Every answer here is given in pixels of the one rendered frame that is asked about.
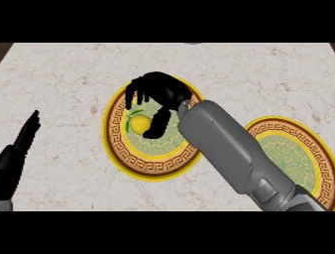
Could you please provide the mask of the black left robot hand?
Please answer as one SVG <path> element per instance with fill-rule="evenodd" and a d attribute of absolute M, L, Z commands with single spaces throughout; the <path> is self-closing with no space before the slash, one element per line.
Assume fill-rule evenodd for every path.
<path fill-rule="evenodd" d="M 20 129 L 15 141 L 0 153 L 0 201 L 8 200 L 17 189 L 26 155 L 39 130 L 39 111 L 35 110 Z"/>

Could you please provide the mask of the patterned yellow-rimmed plate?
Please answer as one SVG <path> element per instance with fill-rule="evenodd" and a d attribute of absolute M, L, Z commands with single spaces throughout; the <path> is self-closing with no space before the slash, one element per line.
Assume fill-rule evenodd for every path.
<path fill-rule="evenodd" d="M 201 153 L 178 132 L 178 115 L 170 118 L 163 136 L 144 139 L 129 122 L 139 116 L 151 118 L 162 105 L 148 99 L 125 109 L 125 86 L 113 93 L 101 113 L 101 143 L 114 166 L 135 179 L 147 182 L 168 181 L 179 177 L 196 165 Z"/>
<path fill-rule="evenodd" d="M 318 135 L 293 119 L 263 116 L 246 126 L 265 155 L 293 182 L 335 211 L 335 155 Z"/>

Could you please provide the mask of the yellow lemon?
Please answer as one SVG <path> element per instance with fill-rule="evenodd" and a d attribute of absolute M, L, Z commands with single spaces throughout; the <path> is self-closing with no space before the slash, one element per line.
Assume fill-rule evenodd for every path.
<path fill-rule="evenodd" d="M 134 115 L 129 118 L 129 127 L 136 135 L 141 135 L 150 128 L 150 118 L 145 115 Z"/>

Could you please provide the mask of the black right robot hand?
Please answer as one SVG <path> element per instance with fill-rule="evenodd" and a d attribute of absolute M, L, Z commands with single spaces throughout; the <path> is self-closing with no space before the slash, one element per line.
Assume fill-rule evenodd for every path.
<path fill-rule="evenodd" d="M 163 136 L 170 118 L 170 111 L 178 110 L 184 101 L 191 99 L 191 91 L 185 83 L 160 71 L 147 72 L 136 77 L 125 87 L 125 109 L 131 109 L 132 95 L 136 104 L 153 99 L 160 108 L 151 117 L 150 127 L 142 133 L 144 139 L 159 139 Z"/>

